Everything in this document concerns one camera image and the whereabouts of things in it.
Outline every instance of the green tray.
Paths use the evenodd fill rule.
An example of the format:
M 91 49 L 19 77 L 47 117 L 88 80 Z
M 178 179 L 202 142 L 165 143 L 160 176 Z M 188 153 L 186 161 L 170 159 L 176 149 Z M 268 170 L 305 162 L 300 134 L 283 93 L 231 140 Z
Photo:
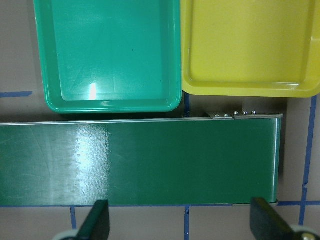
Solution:
M 277 201 L 281 119 L 0 126 L 0 205 Z
M 179 0 L 34 0 L 58 113 L 167 112 L 182 96 Z

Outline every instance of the bolt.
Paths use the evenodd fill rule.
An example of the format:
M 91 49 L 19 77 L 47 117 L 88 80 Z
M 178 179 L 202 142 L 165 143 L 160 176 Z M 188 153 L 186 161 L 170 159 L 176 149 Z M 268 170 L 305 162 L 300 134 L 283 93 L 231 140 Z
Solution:
M 313 234 L 308 233 L 308 232 L 303 233 L 301 235 L 301 237 L 303 240 L 315 240 L 316 239 L 316 237 Z

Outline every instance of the screw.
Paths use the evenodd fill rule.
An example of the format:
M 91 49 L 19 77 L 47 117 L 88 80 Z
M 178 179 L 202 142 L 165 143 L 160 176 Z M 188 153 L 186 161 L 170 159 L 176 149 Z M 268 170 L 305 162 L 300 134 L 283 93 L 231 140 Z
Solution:
M 315 240 L 316 239 L 316 237 L 313 234 L 308 233 L 308 232 L 303 233 L 301 235 L 301 237 L 303 240 Z

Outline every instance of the plastic tray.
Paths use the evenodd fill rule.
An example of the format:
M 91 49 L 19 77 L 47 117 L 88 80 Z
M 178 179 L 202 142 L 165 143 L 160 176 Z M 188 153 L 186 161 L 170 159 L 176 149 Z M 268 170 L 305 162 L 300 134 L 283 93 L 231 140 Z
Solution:
M 58 113 L 166 112 L 182 95 L 179 0 L 34 0 Z
M 319 0 L 182 0 L 182 89 L 194 95 L 320 92 Z

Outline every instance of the yellow tray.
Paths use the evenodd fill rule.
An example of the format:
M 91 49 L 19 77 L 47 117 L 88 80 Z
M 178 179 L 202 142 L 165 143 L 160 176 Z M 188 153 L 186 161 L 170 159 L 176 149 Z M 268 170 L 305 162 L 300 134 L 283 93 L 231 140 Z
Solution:
M 320 92 L 320 0 L 181 0 L 181 26 L 189 94 Z

